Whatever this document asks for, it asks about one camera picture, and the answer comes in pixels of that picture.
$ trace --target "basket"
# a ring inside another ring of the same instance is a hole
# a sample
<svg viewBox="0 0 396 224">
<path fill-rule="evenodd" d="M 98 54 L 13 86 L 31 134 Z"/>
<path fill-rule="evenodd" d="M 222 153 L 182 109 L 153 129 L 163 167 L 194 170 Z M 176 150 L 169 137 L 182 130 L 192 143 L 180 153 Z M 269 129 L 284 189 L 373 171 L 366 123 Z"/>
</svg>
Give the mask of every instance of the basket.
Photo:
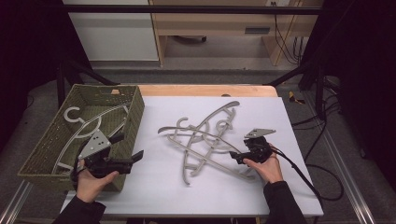
<svg viewBox="0 0 396 224">
<path fill-rule="evenodd" d="M 116 108 L 123 104 L 128 106 Z M 120 129 L 120 132 L 124 133 L 124 140 L 111 146 L 109 156 L 115 159 L 131 158 L 144 107 L 137 86 L 74 85 L 48 129 L 18 172 L 18 176 L 41 188 L 73 190 L 70 170 L 67 166 L 73 167 L 80 145 L 90 138 L 91 133 L 97 128 L 106 136 L 110 136 L 124 122 Z M 66 110 L 69 121 L 64 117 Z M 109 110 L 111 111 L 101 116 L 101 122 L 100 119 L 94 119 Z M 91 123 L 81 129 L 87 121 Z M 78 138 L 73 138 L 76 132 L 79 132 Z M 55 166 L 58 164 L 57 160 L 64 165 Z M 121 191 L 125 177 L 126 175 L 119 175 L 112 183 L 105 186 L 104 191 Z"/>
</svg>

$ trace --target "aluminum rail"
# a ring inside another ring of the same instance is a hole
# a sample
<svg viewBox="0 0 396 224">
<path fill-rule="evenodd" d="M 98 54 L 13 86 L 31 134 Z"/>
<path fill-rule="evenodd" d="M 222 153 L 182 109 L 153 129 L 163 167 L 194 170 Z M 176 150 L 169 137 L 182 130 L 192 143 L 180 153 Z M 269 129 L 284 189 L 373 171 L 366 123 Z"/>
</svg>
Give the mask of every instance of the aluminum rail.
<svg viewBox="0 0 396 224">
<path fill-rule="evenodd" d="M 316 114 L 314 105 L 314 96 L 312 94 L 303 91 L 303 96 L 307 102 L 308 107 L 311 109 L 313 114 Z M 366 203 L 364 201 L 363 196 L 361 195 L 361 191 L 358 188 L 352 174 L 349 172 L 346 163 L 344 162 L 341 154 L 338 151 L 337 146 L 332 140 L 332 136 L 330 135 L 328 130 L 324 130 L 322 136 L 324 143 L 327 145 L 328 153 L 330 158 L 332 159 L 332 164 L 334 165 L 337 174 L 343 183 L 346 194 L 355 210 L 356 216 L 358 217 L 361 224 L 375 224 L 374 217 Z"/>
<path fill-rule="evenodd" d="M 8 203 L 7 208 L 3 211 L 3 213 L 0 216 L 1 224 L 14 223 L 32 187 L 33 185 L 31 183 L 22 180 L 20 186 L 18 187 L 17 191 L 14 194 L 14 197 Z"/>
<path fill-rule="evenodd" d="M 200 13 L 321 15 L 334 13 L 322 7 L 146 6 L 146 5 L 42 5 L 43 8 L 83 13 Z"/>
</svg>

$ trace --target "wooden table edge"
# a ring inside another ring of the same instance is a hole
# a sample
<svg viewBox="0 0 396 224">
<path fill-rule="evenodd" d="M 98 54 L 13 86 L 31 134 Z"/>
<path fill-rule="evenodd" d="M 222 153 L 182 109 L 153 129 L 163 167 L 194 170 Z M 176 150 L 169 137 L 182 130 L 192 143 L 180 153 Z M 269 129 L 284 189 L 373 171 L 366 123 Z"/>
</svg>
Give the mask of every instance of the wooden table edge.
<svg viewBox="0 0 396 224">
<path fill-rule="evenodd" d="M 272 86 L 259 85 L 138 85 L 143 96 L 277 97 Z"/>
</svg>

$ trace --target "person's left hand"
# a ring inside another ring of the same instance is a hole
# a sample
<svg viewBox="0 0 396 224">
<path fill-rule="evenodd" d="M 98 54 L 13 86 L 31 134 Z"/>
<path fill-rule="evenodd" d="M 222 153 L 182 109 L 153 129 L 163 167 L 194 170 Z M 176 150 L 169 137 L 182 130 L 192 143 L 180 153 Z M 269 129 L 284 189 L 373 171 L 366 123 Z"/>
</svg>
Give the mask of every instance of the person's left hand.
<svg viewBox="0 0 396 224">
<path fill-rule="evenodd" d="M 84 160 L 79 161 L 80 166 L 84 164 Z M 119 172 L 114 171 L 103 178 L 96 178 L 88 170 L 81 171 L 78 174 L 77 197 L 85 203 L 92 203 L 105 185 L 111 183 L 118 175 Z"/>
</svg>

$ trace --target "wooden cabinet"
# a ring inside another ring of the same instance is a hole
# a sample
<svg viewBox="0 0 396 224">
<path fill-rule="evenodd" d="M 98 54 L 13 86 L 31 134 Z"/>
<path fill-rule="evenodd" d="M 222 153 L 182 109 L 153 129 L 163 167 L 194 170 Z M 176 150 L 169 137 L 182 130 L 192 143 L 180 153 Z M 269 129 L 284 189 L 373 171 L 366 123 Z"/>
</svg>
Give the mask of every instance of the wooden cabinet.
<svg viewBox="0 0 396 224">
<path fill-rule="evenodd" d="M 155 6 L 268 6 L 267 0 L 150 0 L 150 3 Z M 322 0 L 287 1 L 288 7 L 319 7 L 321 4 Z M 317 16 L 278 15 L 277 28 L 284 38 L 309 36 L 316 18 Z M 279 63 L 281 50 L 285 48 L 280 38 L 280 46 L 275 40 L 275 15 L 154 13 L 152 19 L 161 63 L 166 49 L 166 37 L 169 35 L 260 35 L 273 65 Z"/>
</svg>

